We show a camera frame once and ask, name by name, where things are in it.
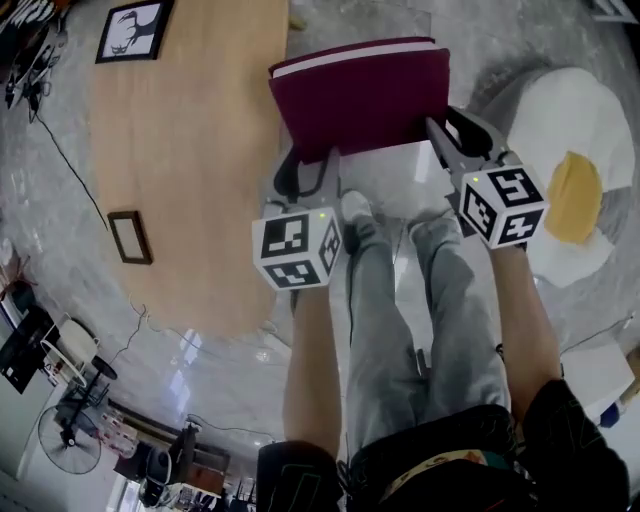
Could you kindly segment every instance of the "white cube with black markers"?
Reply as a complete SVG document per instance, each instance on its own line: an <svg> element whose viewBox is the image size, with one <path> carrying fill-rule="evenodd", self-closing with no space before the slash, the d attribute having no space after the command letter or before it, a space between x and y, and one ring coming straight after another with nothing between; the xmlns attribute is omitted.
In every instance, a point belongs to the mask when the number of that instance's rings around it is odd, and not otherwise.
<svg viewBox="0 0 640 512"><path fill-rule="evenodd" d="M252 237L253 263L277 291L328 285L342 247L333 208L256 220Z"/></svg>
<svg viewBox="0 0 640 512"><path fill-rule="evenodd" d="M531 167L465 174L460 215L491 249L522 244L544 224L549 202Z"/></svg>

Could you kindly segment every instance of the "yellow cushion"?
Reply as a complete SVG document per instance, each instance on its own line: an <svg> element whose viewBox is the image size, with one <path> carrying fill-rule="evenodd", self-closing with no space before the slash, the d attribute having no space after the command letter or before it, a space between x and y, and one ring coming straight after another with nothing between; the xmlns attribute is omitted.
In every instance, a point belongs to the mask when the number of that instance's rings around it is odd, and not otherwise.
<svg viewBox="0 0 640 512"><path fill-rule="evenodd" d="M602 182L596 166L582 155L567 152L553 173L548 193L547 231L562 242L583 244L600 214Z"/></svg>

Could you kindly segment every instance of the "deer drawing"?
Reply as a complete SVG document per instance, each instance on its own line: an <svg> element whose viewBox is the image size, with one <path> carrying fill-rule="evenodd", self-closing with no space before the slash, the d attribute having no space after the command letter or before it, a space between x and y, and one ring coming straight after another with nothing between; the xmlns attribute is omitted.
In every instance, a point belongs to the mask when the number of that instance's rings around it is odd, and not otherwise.
<svg viewBox="0 0 640 512"><path fill-rule="evenodd" d="M138 24L138 13L134 10L134 11L129 11L127 14L123 15L119 20L118 20L118 24L127 21L127 20L133 20L133 25L131 27L129 27L129 29L133 30L133 35L129 38L127 38L127 42L124 45L120 45L120 46L112 46L111 47L111 51L113 52L114 55L124 55L127 50L129 49L130 46L133 46L134 44L136 44L136 42L138 41L138 39L140 37L143 36L153 36L156 33L156 28L158 26L158 22L160 21L160 14L162 8L158 8L158 12L156 12L156 16L155 18L153 18L153 20L151 20L149 23L147 23L146 25L139 25Z"/></svg>

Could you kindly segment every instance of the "cable on floor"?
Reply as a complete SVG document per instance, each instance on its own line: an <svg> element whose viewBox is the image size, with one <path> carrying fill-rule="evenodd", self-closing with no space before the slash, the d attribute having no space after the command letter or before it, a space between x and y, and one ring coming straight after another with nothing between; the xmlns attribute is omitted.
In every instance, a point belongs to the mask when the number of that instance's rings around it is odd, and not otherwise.
<svg viewBox="0 0 640 512"><path fill-rule="evenodd" d="M127 341L127 345L125 347L121 348L120 350L118 350L116 352L116 355L113 356L113 359L109 362L109 366L111 366L113 364L113 362L118 358L118 356L120 354L122 354L123 352L129 350L129 346L131 345L131 341L133 340L133 337L140 332L140 328L142 327L142 319L147 315L147 306L143 304L142 307L144 308L144 310L142 311L142 314L140 314L138 316L138 326L136 327L136 330L131 333L131 336L129 336L129 340Z"/></svg>
<svg viewBox="0 0 640 512"><path fill-rule="evenodd" d="M207 354L208 356L214 358L214 359L218 359L220 361L224 361L226 363L237 363L237 364L241 364L239 361L234 361L233 359L227 359L225 357L219 356L218 354L214 354L213 352L209 352L208 350L205 350L202 347L199 347L198 345L196 345L195 343L193 343L191 340L189 340L188 338L186 338L185 336L183 336L182 334L180 334L178 331L176 331L175 329L172 329L171 327L168 327L166 329L154 329L153 327L151 327L151 325L149 325L149 319L151 318L151 314L147 312L146 310L146 306L145 306L145 310L141 313L140 311L138 311L138 309L133 305L133 303L131 302L131 295L129 295L129 306L131 306L131 309L133 309L133 311L136 312L136 314L140 317L140 318L144 318L145 322L147 324L147 328L150 331L153 331L157 334L164 334L166 336L167 331L174 333L176 336L179 336L180 339L182 339L185 343L187 343L188 345L192 346L195 350L197 350L198 352L202 352L203 354ZM263 329L264 332L266 332L267 334L272 334L271 332L269 332L269 330L267 329ZM257 345L252 345L252 344L248 344L252 347L255 348L259 348L261 350L272 350L269 347L259 347ZM261 362L260 363L261 366L280 366L280 367L285 367L287 366L286 364L281 364L281 363L264 363Z"/></svg>
<svg viewBox="0 0 640 512"><path fill-rule="evenodd" d="M51 137L51 141L53 142L53 145L58 150L58 153L60 153L60 156L62 157L62 159L67 164L67 167L69 167L69 169L71 169L71 172L73 173L73 175L78 179L78 181L82 185L82 188L84 188L84 191L86 192L87 196L89 196L89 199L91 199L91 202L93 203L93 206L95 207L96 212L98 212L98 215L100 216L100 220L102 220L102 223L104 224L104 228L107 231L109 231L109 226L107 225L107 221L105 220L104 216L102 215L102 212L100 211L100 208L98 207L98 203L96 203L96 200L91 195L91 192L89 192L89 189L87 188L87 185L85 185L84 181L82 181L80 179L80 176L78 176L78 173L73 168L73 166L69 162L69 159L66 157L66 155L64 154L64 152L60 148L60 145L58 144L58 141L56 140L55 136L53 135L53 132L49 129L47 124L42 120L42 118L40 117L40 114L38 112L35 113L35 118L40 122L40 124L42 126L44 126L44 129L47 130L47 133L49 134L49 137Z"/></svg>
<svg viewBox="0 0 640 512"><path fill-rule="evenodd" d="M615 329L616 327L618 327L618 325L620 325L623 322L628 322L630 320L633 320L635 318L635 315L629 315L625 318L621 318L620 320L618 320L617 322L612 323L609 327L607 327L606 329L602 329L601 331L596 332L595 334L592 334L591 336L579 341L578 343L575 343L574 345L571 345L569 348L564 349L562 352L560 352L560 355L564 355L567 352L569 352L570 350L573 350L575 348L578 348L580 345L582 345L583 343L586 343L587 341L591 341L593 338L595 338L596 336L600 336L601 334L604 334L605 332L609 332L612 329Z"/></svg>
<svg viewBox="0 0 640 512"><path fill-rule="evenodd" d="M221 431L229 431L229 430L239 430L241 432L248 432L249 434L256 434L259 436L266 436L269 439L271 439L272 443L276 442L276 438L273 437L271 434L269 434L268 432L260 432L259 430L251 430L249 428L240 428L240 427L228 427L228 428L222 428L222 427L217 427L216 425L213 425L212 423L209 423L207 420L205 420L202 416L198 416L197 414L187 414L187 419L189 418L196 418L198 420L200 420L202 423L204 423L205 425L214 428L216 430L221 430Z"/></svg>

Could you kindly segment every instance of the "marble floor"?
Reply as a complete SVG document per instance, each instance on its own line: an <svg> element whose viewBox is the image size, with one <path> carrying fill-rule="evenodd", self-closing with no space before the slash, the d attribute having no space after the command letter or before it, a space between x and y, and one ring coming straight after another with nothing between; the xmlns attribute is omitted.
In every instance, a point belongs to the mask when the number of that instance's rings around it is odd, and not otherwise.
<svg viewBox="0 0 640 512"><path fill-rule="evenodd" d="M41 113L94 194L89 76L108 4L88 0L71 14L69 45ZM451 50L450 103L475 111L525 70L583 67L620 98L640 155L640 76L628 42L620 26L593 22L578 0L292 0L292 11L308 27L290 34L290 56L377 38L431 35ZM428 348L431 328L422 279L414 250L403 236L402 218L424 197L441 201L450 185L434 162L429 163L433 172L416 180L416 164L425 159L429 156L420 145L390 148L345 158L341 172L352 186L366 189L376 209L388 216L385 229L395 248L398 307L416 345ZM396 173L393 180L388 179L390 169ZM616 249L605 266L564 289L540 283L563 348L639 307L638 179L636 172L633 187L608 206L620 215L612 226ZM429 190L431 196L425 195ZM102 340L105 358L113 357L136 330L136 310L143 306L135 298L130 301L109 271L100 251L99 218L44 128L28 123L24 106L0 113L0 207L2 235L20 254L31 256L28 274L38 283L40 301L54 318L68 312L82 319ZM464 251L497 321L486 251L476 237L465 240ZM343 390L349 361L345 266L342 256L331 285ZM219 427L264 433L205 429L210 441L247 460L260 445L282 437L280 411L291 343L286 298L280 297L263 330L238 340L192 331L181 336L165 327L151 312L129 350L118 357L120 378L112 386L116 400L176 426L194 413ZM640 322L610 334L633 344L640 338ZM599 341L596 337L590 343Z"/></svg>

